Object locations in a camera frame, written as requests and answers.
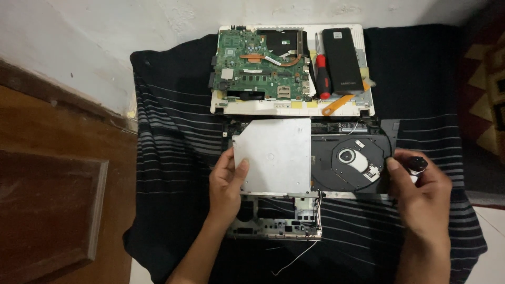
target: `hand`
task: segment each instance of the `hand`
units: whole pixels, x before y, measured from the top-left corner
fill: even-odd
[[[427,162],[418,185],[400,164],[409,157],[421,156]],[[403,224],[420,240],[428,244],[449,243],[449,209],[452,181],[426,155],[404,149],[396,149],[394,159],[387,159],[392,187],[389,192],[398,201],[398,212]]]
[[[240,209],[240,186],[249,171],[249,161],[244,159],[235,169],[233,148],[219,158],[209,177],[211,207],[207,220],[221,229],[227,229]]]

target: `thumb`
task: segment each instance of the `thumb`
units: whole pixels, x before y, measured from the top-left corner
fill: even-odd
[[[391,180],[396,185],[395,194],[398,199],[408,199],[412,196],[419,195],[421,192],[412,182],[409,173],[404,169],[404,167],[394,158],[388,158],[386,160],[387,170],[391,176]]]
[[[235,169],[235,174],[233,175],[233,179],[231,180],[228,188],[233,191],[239,191],[240,186],[244,183],[245,177],[247,176],[247,172],[249,171],[249,160],[243,159],[238,167]]]

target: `green circuit board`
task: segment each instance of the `green circuit board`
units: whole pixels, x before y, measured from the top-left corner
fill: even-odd
[[[308,59],[302,57],[292,66],[279,66],[278,63],[294,60],[296,54],[274,55],[267,46],[266,37],[246,29],[220,30],[217,54],[213,58],[212,88],[223,91],[223,99],[228,101],[240,99],[240,91],[264,92],[265,100],[311,101]],[[248,54],[260,54],[269,59],[250,62],[240,58]]]

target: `black striped cloth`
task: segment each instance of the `black striped cloth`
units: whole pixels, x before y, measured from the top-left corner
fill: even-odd
[[[376,114],[401,119],[398,147],[423,151],[453,180],[451,283],[463,283],[487,246],[463,180],[453,74],[457,28],[428,25],[365,30]],[[138,103],[136,217],[126,251],[164,283],[209,209],[208,176],[220,155],[221,118],[207,88],[217,36],[169,51],[131,55]],[[393,282],[403,243],[391,202],[330,200],[321,205],[323,240],[311,244],[224,240],[217,283]]]

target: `red screwdriver handle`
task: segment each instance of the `red screwdriver handle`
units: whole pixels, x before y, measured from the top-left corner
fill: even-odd
[[[319,97],[322,100],[327,100],[331,95],[331,82],[326,70],[326,57],[319,54],[316,57],[317,80],[316,85],[319,92]]]

